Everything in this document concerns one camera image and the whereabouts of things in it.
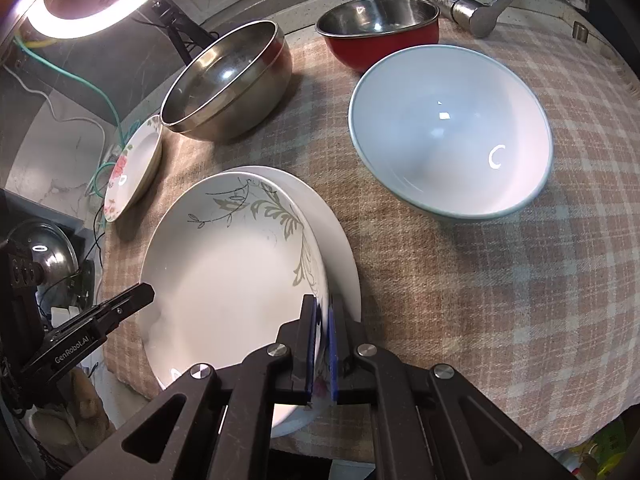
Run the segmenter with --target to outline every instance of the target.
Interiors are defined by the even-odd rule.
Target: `white cable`
[[[98,128],[100,128],[100,131],[102,132],[102,147],[100,149],[100,155],[98,157],[98,164],[96,165],[96,168],[99,168],[100,165],[102,164],[102,152],[104,151],[104,145],[107,142],[107,135],[106,135],[102,125],[98,121],[95,121],[95,120],[93,120],[93,119],[91,119],[89,117],[71,117],[69,119],[59,119],[56,116],[55,111],[53,110],[53,104],[51,103],[51,99],[49,98],[49,96],[47,94],[45,94],[44,92],[41,92],[40,90],[33,90],[33,89],[29,88],[27,85],[24,84],[24,82],[22,81],[22,79],[20,79],[20,76],[18,76],[17,73],[15,73],[13,70],[11,70],[7,65],[3,65],[3,66],[4,66],[4,69],[9,74],[14,76],[16,81],[18,83],[20,83],[20,86],[22,86],[22,88],[24,88],[27,92],[29,92],[30,94],[41,95],[42,97],[44,97],[46,99],[47,104],[49,105],[49,110],[51,110],[51,115],[53,116],[53,120],[56,121],[57,123],[68,123],[69,121],[85,121],[87,123],[95,124],[95,126],[98,126]],[[92,183],[94,177],[92,177],[92,179],[89,181],[89,184],[87,184],[86,189],[84,190],[84,194],[85,195],[87,194],[87,191],[89,191],[89,187],[91,186],[91,183]]]

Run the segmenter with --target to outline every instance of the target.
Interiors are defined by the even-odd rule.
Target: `table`
[[[498,24],[475,40],[446,20],[440,28],[441,43],[499,60],[542,103],[555,160],[531,205],[446,224],[393,197],[351,144],[358,75],[315,40],[292,49],[289,91],[252,134],[228,145],[164,136],[152,188],[108,228],[104,294],[137,282],[154,228],[189,186],[245,164],[282,168],[342,223],[372,341],[414,365],[454,365],[542,446],[563,449],[640,396],[639,103],[612,62],[571,38]],[[133,319],[105,356],[121,381],[158,393]],[[367,408],[333,407],[273,445],[371,462]]]

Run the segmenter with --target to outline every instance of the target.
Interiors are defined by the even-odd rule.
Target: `white plate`
[[[551,170],[551,129],[533,92],[504,65],[458,46],[414,46],[377,62],[353,91],[349,130],[385,187],[442,217],[514,212]]]
[[[298,177],[277,168],[240,166],[226,171],[245,171],[263,176],[280,186],[289,195],[302,210],[318,241],[329,291],[339,292],[351,317],[360,321],[362,312],[360,279],[353,252],[340,222],[322,197]],[[273,428],[271,436],[293,433],[311,423],[329,406],[331,395],[328,389],[328,385],[321,378],[317,378],[310,406],[296,408],[277,428]]]
[[[142,197],[162,157],[160,116],[149,117],[131,136],[111,171],[104,195],[104,219],[115,222]]]
[[[360,321],[362,298],[353,251],[340,222],[322,197],[298,177],[277,168],[240,166],[227,171],[245,171],[268,178],[302,209],[322,254],[329,291],[339,292],[351,318]]]
[[[311,227],[283,190],[249,173],[219,173],[183,193],[154,232],[140,280],[156,292],[137,321],[163,388],[195,363],[230,366],[274,342],[304,294],[318,298],[324,322],[328,312]],[[276,405],[274,433],[294,409]]]

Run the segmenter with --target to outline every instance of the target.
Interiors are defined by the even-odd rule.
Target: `floral plate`
[[[230,366],[274,342],[299,317],[304,294],[328,311],[322,257],[302,212],[273,182],[239,171],[201,180],[169,208],[140,280],[156,292],[137,321],[163,388],[193,364]],[[272,434],[283,434],[277,426],[295,408],[274,407]]]
[[[162,157],[162,123],[149,117],[131,136],[120,154],[104,195],[104,219],[115,222],[142,197],[154,179]]]

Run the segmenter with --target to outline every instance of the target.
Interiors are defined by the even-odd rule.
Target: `plate rim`
[[[140,126],[138,127],[138,129],[133,132],[133,135],[131,137],[129,137],[129,140],[127,141],[127,146],[129,145],[130,142],[133,141],[133,139],[136,137],[136,135],[142,131],[142,128],[146,127],[146,126],[150,126],[153,130],[156,130],[156,128],[152,125],[152,124],[147,124],[149,121],[151,121],[154,117],[160,117],[158,114],[153,114],[151,116],[149,116],[148,118],[146,118],[146,120],[140,124]],[[135,189],[133,190],[133,192],[131,193],[131,196],[129,197],[129,199],[126,201],[126,203],[124,204],[124,206],[122,206],[122,209],[120,210],[120,212],[114,216],[111,217],[111,219],[107,219],[107,217],[105,216],[105,221],[107,221],[108,223],[113,223],[115,222],[118,218],[120,218],[120,216],[122,216],[122,214],[129,208],[129,206],[131,206],[131,199],[135,196],[136,191],[138,190],[138,188],[140,187],[140,183],[142,183],[142,181],[145,179],[145,174],[148,171],[149,167],[151,166],[151,162],[154,160],[154,157],[156,156],[156,153],[158,152],[158,147],[161,146],[161,142],[162,142],[162,123],[159,123],[159,129],[156,131],[156,133],[158,134],[158,138],[156,139],[156,143],[154,144],[154,150],[151,154],[151,157],[149,157],[149,160],[146,163],[146,167],[145,167],[145,171],[143,171],[142,175],[140,176],[140,180],[138,181],[138,183],[136,184]],[[120,155],[118,155],[118,158],[116,159],[116,164],[118,163],[118,160],[120,160],[120,157],[122,156],[122,153],[120,153]],[[108,195],[109,195],[109,191],[111,188],[107,187],[107,190],[104,192],[104,202],[106,204],[107,199],[108,199]]]

